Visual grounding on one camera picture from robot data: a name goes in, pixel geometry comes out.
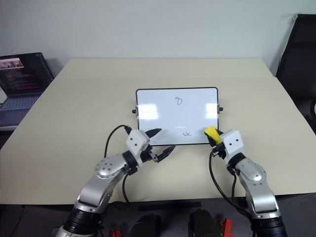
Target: gray floor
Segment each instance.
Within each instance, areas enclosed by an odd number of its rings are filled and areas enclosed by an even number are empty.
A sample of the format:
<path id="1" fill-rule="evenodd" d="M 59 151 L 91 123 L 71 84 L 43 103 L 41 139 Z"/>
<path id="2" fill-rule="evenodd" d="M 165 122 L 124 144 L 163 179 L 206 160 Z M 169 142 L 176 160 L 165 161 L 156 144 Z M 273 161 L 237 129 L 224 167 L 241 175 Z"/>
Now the gray floor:
<path id="1" fill-rule="evenodd" d="M 248 221 L 238 214 L 222 198 L 195 199 L 189 202 L 200 202 L 203 209 L 214 217 L 224 216 L 233 220 L 235 237 L 251 237 Z M 118 205 L 108 208 L 104 220 L 104 235 L 110 228 L 118 228 L 126 236 L 130 228 L 143 215 L 154 213 L 162 217 L 162 237 L 188 236 L 189 215 L 195 208 L 170 208 L 152 211 L 139 211 L 139 207 L 152 204 L 173 203 L 141 202 L 130 207 Z M 290 198 L 280 198 L 279 205 L 289 237 L 316 237 L 316 194 L 304 194 Z M 5 205 L 1 208 L 0 236 L 9 237 L 16 225 L 22 210 L 21 205 Z M 50 237 L 54 228 L 60 227 L 67 218 L 68 212 L 51 210 L 42 206 L 26 206 L 22 220 L 14 237 Z"/>

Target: whiteboard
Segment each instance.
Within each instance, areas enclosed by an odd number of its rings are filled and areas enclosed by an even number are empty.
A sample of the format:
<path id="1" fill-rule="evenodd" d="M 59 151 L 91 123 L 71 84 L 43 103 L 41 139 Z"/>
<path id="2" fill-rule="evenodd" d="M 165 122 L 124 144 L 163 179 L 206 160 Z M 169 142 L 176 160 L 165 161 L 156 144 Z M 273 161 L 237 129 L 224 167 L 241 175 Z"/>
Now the whiteboard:
<path id="1" fill-rule="evenodd" d="M 207 144 L 207 127 L 218 128 L 218 91 L 215 87 L 138 89 L 138 128 L 161 128 L 151 145 Z"/>

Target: laptop keyboard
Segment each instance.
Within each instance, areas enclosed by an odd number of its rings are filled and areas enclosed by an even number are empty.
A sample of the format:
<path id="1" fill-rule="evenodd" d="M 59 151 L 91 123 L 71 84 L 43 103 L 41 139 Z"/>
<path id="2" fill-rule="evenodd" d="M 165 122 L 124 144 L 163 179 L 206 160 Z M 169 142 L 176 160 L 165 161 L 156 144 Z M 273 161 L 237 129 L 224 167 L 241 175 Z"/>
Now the laptop keyboard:
<path id="1" fill-rule="evenodd" d="M 30 109 L 38 98 L 38 96 L 32 96 L 7 99 L 0 107 L 0 111 Z"/>

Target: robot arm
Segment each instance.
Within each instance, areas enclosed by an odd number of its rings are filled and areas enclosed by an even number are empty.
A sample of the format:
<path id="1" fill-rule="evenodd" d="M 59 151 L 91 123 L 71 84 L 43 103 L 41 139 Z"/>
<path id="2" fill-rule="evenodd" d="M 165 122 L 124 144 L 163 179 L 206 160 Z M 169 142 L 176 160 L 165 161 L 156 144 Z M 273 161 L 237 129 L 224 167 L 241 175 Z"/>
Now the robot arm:
<path id="1" fill-rule="evenodd" d="M 57 237 L 92 237 L 98 229 L 102 213 L 108 205 L 115 185 L 125 174 L 132 174 L 144 162 L 154 160 L 160 162 L 175 148 L 169 147 L 160 156 L 152 153 L 150 137 L 161 129 L 153 129 L 146 133 L 131 130 L 126 144 L 128 150 L 113 157 L 104 157 L 95 166 L 90 180 L 84 185 L 75 206 Z"/>
<path id="2" fill-rule="evenodd" d="M 276 198 L 267 183 L 267 174 L 244 155 L 240 133 L 235 130 L 222 133 L 209 128 L 205 134 L 213 147 L 213 155 L 219 155 L 228 171 L 239 176 L 246 192 L 253 231 L 258 237 L 286 237 Z"/>

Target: white wall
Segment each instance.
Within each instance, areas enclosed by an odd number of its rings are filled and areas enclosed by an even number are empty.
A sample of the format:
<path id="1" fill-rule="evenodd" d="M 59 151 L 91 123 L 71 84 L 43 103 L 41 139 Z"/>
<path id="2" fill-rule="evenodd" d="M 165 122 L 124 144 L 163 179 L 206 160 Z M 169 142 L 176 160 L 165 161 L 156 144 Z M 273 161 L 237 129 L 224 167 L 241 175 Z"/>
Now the white wall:
<path id="1" fill-rule="evenodd" d="M 0 54 L 263 57 L 273 73 L 295 13 L 316 0 L 0 0 Z"/>

